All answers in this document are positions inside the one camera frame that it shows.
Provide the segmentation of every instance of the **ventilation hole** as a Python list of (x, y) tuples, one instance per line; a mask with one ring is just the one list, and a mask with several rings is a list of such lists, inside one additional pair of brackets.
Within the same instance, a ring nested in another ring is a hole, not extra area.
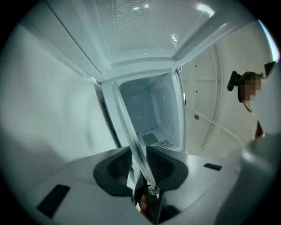
[(155, 145), (163, 149), (169, 149), (173, 147), (173, 145), (167, 139), (162, 142), (158, 142)]

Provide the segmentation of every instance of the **black rectangle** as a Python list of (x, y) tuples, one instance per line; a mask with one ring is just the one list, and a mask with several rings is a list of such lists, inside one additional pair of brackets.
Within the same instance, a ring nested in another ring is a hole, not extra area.
[(222, 168), (222, 166), (211, 164), (211, 163), (205, 164), (204, 167), (207, 167), (209, 169), (216, 170), (216, 171), (220, 171), (220, 169)]
[(44, 198), (40, 205), (37, 206), (37, 209), (45, 216), (52, 218), (69, 189), (70, 187), (64, 185), (55, 186), (55, 188)]

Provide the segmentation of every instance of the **gray mat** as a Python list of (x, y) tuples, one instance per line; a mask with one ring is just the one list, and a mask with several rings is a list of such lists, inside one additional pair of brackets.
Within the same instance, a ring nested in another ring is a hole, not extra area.
[(155, 137), (154, 134), (144, 135), (144, 136), (142, 136), (142, 139), (146, 146), (150, 146), (152, 144), (159, 142), (159, 140)]

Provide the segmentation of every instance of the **white cable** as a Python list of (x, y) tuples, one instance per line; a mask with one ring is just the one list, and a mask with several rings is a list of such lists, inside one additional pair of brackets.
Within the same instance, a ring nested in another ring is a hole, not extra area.
[(200, 114), (200, 113), (198, 113), (198, 112), (194, 112), (194, 111), (188, 109), (187, 107), (185, 107), (185, 109), (186, 109), (187, 111), (189, 111), (189, 112), (195, 114), (195, 115), (198, 115), (198, 116), (202, 117), (203, 119), (205, 119), (205, 120), (207, 120), (208, 122), (210, 122), (210, 123), (212, 123), (212, 124), (218, 126), (219, 128), (223, 129), (225, 132), (227, 132), (228, 134), (230, 134), (231, 136), (233, 136), (234, 138), (236, 138), (238, 141), (240, 141), (243, 145), (246, 145), (246, 144), (247, 144), (244, 140), (242, 140), (241, 138), (237, 137), (237, 136), (236, 136), (235, 134), (233, 134), (231, 131), (229, 131), (228, 129), (226, 129), (226, 128), (220, 126), (220, 125), (218, 125), (218, 124), (215, 123), (215, 122), (210, 121), (209, 119), (207, 119), (206, 117), (204, 117), (202, 114)]

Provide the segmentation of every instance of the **perforated vent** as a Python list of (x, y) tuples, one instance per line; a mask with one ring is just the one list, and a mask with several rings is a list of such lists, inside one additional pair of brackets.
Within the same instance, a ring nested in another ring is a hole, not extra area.
[(197, 0), (108, 0), (108, 11), (117, 51), (177, 48), (209, 19)]
[(173, 145), (168, 140), (164, 140), (162, 142), (158, 142), (155, 145), (157, 147), (160, 147), (160, 148), (163, 148), (163, 149), (169, 149), (169, 148), (173, 147)]

